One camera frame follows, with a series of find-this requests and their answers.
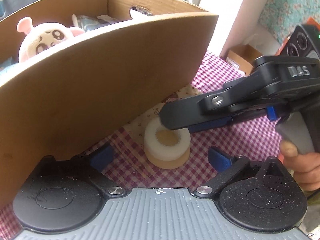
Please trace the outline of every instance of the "hole in cardboard box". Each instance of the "hole in cardboard box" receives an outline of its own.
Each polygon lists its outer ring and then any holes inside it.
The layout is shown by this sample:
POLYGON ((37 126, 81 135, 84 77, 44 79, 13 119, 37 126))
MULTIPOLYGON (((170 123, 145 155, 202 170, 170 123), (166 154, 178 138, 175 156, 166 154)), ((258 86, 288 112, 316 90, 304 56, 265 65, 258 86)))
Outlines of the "hole in cardboard box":
POLYGON ((131 6, 129 13, 130 13, 131 19, 141 19, 144 17, 153 16, 150 10, 137 5, 131 6))

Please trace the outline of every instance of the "cardboard box flap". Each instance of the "cardboard box flap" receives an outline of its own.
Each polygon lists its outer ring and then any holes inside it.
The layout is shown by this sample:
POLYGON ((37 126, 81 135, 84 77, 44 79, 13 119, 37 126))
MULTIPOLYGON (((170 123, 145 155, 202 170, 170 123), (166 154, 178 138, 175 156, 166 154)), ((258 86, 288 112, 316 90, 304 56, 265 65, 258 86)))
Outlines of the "cardboard box flap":
POLYGON ((127 21, 25 62, 0 87, 0 206, 44 155, 69 159, 189 83, 216 22, 208 12, 127 21))

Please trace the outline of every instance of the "plastic bag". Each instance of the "plastic bag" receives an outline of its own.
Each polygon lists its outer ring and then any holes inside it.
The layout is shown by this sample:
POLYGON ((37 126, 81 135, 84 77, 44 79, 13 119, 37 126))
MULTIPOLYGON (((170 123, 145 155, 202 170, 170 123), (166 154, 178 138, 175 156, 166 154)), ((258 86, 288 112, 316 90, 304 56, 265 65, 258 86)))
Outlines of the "plastic bag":
POLYGON ((72 22, 75 27, 79 27, 85 32, 88 32, 104 26, 118 23, 119 21, 108 15, 101 15, 97 16, 96 18, 92 18, 85 15, 76 16, 73 14, 72 22))

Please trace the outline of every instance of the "blue clamp part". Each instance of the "blue clamp part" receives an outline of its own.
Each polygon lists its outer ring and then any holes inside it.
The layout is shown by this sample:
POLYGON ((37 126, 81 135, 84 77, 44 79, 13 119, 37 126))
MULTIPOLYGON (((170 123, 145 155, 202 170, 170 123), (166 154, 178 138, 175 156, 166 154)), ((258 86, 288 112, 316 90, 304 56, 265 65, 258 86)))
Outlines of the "blue clamp part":
POLYGON ((188 127, 188 130, 190 133, 206 131, 209 129, 223 127, 223 126, 227 125, 227 123, 229 121, 232 121, 232 116, 220 118, 220 119, 214 120, 214 121, 208 121, 208 122, 203 122, 200 124, 191 125, 188 127))
POLYGON ((212 146, 208 150, 208 162, 217 172, 225 171, 234 163, 234 161, 234 157, 217 147, 212 146))
POLYGON ((279 119, 278 115, 276 114, 276 110, 273 106, 268 106, 266 110, 267 110, 267 117, 271 122, 279 119))
POLYGON ((90 166, 102 172, 113 161, 113 148, 109 143, 106 143, 88 155, 88 157, 90 159, 90 166))

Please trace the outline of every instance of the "small cardboard box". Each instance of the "small cardboard box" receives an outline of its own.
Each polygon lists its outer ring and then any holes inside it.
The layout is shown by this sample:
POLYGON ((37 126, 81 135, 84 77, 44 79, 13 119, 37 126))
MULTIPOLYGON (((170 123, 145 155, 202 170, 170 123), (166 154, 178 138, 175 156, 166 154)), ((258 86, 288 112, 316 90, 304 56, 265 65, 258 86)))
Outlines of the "small cardboard box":
POLYGON ((230 49, 227 62, 248 76, 253 70, 253 61, 261 56, 262 54, 249 44, 237 45, 230 49))
POLYGON ((70 159, 190 83, 218 20, 183 0, 39 0, 0 22, 0 62, 17 59, 23 17, 70 27, 73 14, 123 22, 64 41, 0 79, 0 208, 43 156, 70 159), (132 6, 153 16, 132 20, 132 6))

